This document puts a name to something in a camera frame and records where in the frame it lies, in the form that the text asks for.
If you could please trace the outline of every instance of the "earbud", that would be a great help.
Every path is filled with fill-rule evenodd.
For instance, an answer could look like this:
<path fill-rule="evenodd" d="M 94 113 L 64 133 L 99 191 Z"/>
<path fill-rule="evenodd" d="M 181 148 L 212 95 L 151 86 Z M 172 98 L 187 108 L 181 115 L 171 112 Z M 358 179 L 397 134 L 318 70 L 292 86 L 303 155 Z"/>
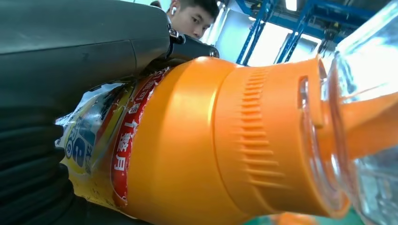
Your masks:
<path fill-rule="evenodd" d="M 171 15 L 174 15 L 175 13 L 176 13 L 176 11 L 177 11 L 177 7 L 173 7 L 172 9 L 171 9 Z"/>

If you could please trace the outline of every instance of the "orange bottle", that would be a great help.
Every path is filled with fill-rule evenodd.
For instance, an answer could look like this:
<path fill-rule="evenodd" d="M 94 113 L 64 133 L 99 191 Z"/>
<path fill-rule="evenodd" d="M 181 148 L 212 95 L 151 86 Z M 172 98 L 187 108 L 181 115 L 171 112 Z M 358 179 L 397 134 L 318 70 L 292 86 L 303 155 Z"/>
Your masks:
<path fill-rule="evenodd" d="M 334 157 L 396 144 L 364 153 L 358 137 L 396 132 L 398 96 L 340 105 L 332 75 L 322 101 L 325 76 L 319 58 L 263 68 L 198 58 L 92 98 L 58 120 L 57 145 L 77 195 L 155 225 L 340 218 L 350 203 Z"/>

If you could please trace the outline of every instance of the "ceiling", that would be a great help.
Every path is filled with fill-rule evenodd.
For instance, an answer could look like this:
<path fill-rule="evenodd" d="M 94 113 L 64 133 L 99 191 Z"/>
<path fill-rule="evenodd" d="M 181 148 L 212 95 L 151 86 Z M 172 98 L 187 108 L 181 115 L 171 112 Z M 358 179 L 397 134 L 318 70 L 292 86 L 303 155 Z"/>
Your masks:
<path fill-rule="evenodd" d="M 258 4 L 261 3 L 262 0 L 245 0 L 249 4 Z M 324 0 L 328 2 L 338 3 L 343 6 L 350 6 L 362 10 L 366 10 L 369 12 L 377 12 L 381 8 L 383 8 L 390 0 Z M 301 10 L 303 9 L 304 5 L 306 4 L 307 0 L 297 0 L 297 11 L 289 11 L 286 9 L 285 0 L 279 0 L 278 4 L 276 5 L 274 12 L 280 13 L 283 15 L 291 16 L 293 18 L 298 18 L 300 15 Z M 364 21 L 368 19 L 368 17 L 364 17 L 363 15 L 354 15 L 354 14 L 347 14 L 346 12 L 339 11 L 334 9 L 333 12 L 330 12 L 331 9 L 327 9 L 324 7 L 317 7 L 317 10 L 320 12 L 324 12 L 324 15 L 334 14 L 340 16 L 343 20 L 345 18 L 350 18 L 350 21 L 355 21 L 354 24 L 362 24 Z M 321 27 L 328 27 L 330 26 L 330 20 L 325 20 L 324 18 L 313 17 L 311 19 L 312 24 L 319 25 Z M 342 25 L 342 30 L 347 31 L 348 33 L 355 30 L 358 26 L 357 25 L 350 25 L 345 24 Z"/>

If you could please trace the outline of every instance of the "young man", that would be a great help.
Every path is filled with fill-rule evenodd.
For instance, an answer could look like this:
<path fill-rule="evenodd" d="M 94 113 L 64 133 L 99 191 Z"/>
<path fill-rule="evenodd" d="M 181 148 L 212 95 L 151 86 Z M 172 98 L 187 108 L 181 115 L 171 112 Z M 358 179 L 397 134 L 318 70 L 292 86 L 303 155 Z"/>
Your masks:
<path fill-rule="evenodd" d="M 179 33 L 200 39 L 220 12 L 217 0 L 172 0 L 167 15 Z"/>

